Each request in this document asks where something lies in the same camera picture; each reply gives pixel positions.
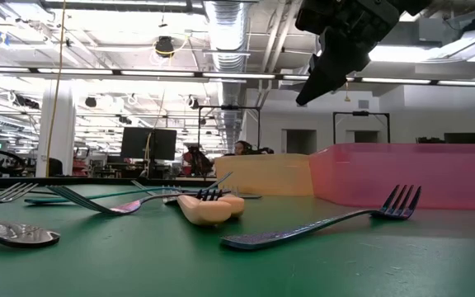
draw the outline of beige container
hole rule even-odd
[[[218,178],[233,172],[219,188],[269,196],[312,196],[308,156],[292,153],[230,156],[215,159]]]

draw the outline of desk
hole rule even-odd
[[[70,186],[84,195],[133,186]],[[144,194],[96,200],[106,206]],[[110,217],[77,205],[0,205],[0,219],[62,234],[38,250],[0,246],[0,297],[475,296],[475,211],[417,210],[406,222],[359,217],[258,252],[219,246],[235,233],[283,230],[351,208],[312,197],[248,200],[240,221],[190,224],[150,201]]]

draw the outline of fork handle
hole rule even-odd
[[[235,236],[226,236],[221,238],[221,243],[232,248],[256,250],[260,248],[269,248],[277,244],[288,242],[296,238],[303,237],[309,233],[324,229],[341,221],[354,218],[360,215],[373,214],[378,212],[377,210],[358,210],[349,214],[340,215],[337,217],[319,220],[311,224],[299,226],[296,229],[292,229],[285,232],[274,233],[260,233],[260,234],[243,234]]]

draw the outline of ceiling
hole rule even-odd
[[[441,13],[451,11],[449,1],[437,1],[422,17],[440,17]],[[211,50],[209,23],[199,13],[177,13],[173,11],[174,2],[162,7],[162,12],[129,8],[129,2],[117,0],[118,5],[104,5],[89,9],[85,5],[73,3],[66,10],[65,37],[63,39],[63,66],[65,68],[112,68],[112,69],[161,69],[214,71]],[[475,10],[475,1],[459,1],[456,13],[463,14]],[[194,3],[199,11],[202,6]],[[270,29],[276,19],[276,8],[280,0],[262,0],[250,5],[247,23],[247,62],[249,73],[264,72],[261,64],[269,41]],[[61,2],[24,1],[0,2],[1,11],[12,17],[0,17],[0,66],[22,66],[34,68],[57,68],[59,66],[59,37],[61,33]],[[284,19],[288,19],[289,7],[284,10]],[[172,59],[163,59],[154,50],[159,36],[170,36],[175,49],[179,49]],[[282,69],[305,67],[312,53],[317,52],[316,36],[299,31],[293,21],[289,24],[288,35],[283,40],[283,50],[274,62],[274,72]],[[396,78],[425,78],[434,68],[439,69],[438,78],[474,78],[475,64],[465,62],[456,64],[425,64],[420,67],[413,63],[373,62],[361,75]],[[456,72],[456,67],[467,68]],[[47,81],[43,78],[14,78],[0,76],[0,111],[35,111],[16,104],[16,95],[42,103]],[[197,111],[186,104],[189,98],[195,98],[201,105],[220,103],[218,87],[220,82],[159,82],[107,79],[74,79],[73,92],[78,96],[78,113],[124,112],[135,114],[130,117],[132,125],[147,127],[168,127],[180,131],[179,153],[184,149],[182,142],[195,142]],[[379,85],[354,85],[352,91],[374,91]],[[305,112],[295,110],[294,92],[287,91],[283,97],[289,100],[276,102],[275,90],[266,101],[268,111]],[[97,100],[97,107],[86,106],[87,97]],[[173,115],[173,119],[157,120],[156,117]],[[201,143],[209,153],[224,153],[228,144],[224,141],[222,122],[228,120],[219,110],[203,110],[207,123],[202,130]],[[241,118],[235,116],[235,129],[240,129]],[[126,126],[115,116],[78,117],[77,146],[93,146],[97,150],[118,152],[121,130]],[[18,152],[27,152],[37,143],[40,130],[38,115],[0,115],[0,138],[8,138]]]

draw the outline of metal fork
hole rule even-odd
[[[412,202],[405,209],[410,194],[413,191],[414,186],[410,186],[407,194],[404,196],[404,192],[407,186],[404,186],[398,195],[395,202],[395,195],[399,189],[399,185],[395,186],[390,196],[386,199],[383,206],[379,210],[358,210],[349,214],[344,214],[330,219],[320,220],[315,223],[299,226],[296,229],[292,229],[285,232],[272,232],[272,233],[260,233],[260,234],[243,234],[233,235],[221,238],[221,244],[243,250],[257,250],[260,248],[270,248],[277,244],[288,242],[296,238],[303,237],[309,233],[318,231],[336,223],[340,223],[346,219],[351,219],[359,215],[372,215],[375,218],[380,219],[394,219],[405,220],[412,216],[413,211],[416,209],[417,201],[421,196],[421,187],[417,188],[416,194],[413,196]]]
[[[47,189],[51,190],[52,192],[62,196],[63,198],[70,200],[78,205],[81,205],[89,210],[95,210],[97,212],[101,212],[104,214],[109,215],[129,215],[133,214],[135,211],[140,209],[140,206],[150,200],[154,199],[162,199],[166,197],[173,197],[181,195],[181,193],[173,193],[173,194],[165,194],[165,195],[155,195],[155,196],[148,196],[144,197],[143,199],[135,200],[129,203],[125,203],[123,205],[118,205],[116,207],[107,208],[105,206],[99,205],[88,198],[78,194],[77,192],[68,189],[65,186],[47,186]]]
[[[0,243],[11,248],[43,248],[59,241],[59,234],[26,224],[0,221]]]
[[[26,193],[32,191],[38,184],[27,184],[18,182],[0,193],[0,203],[7,203],[23,197]]]

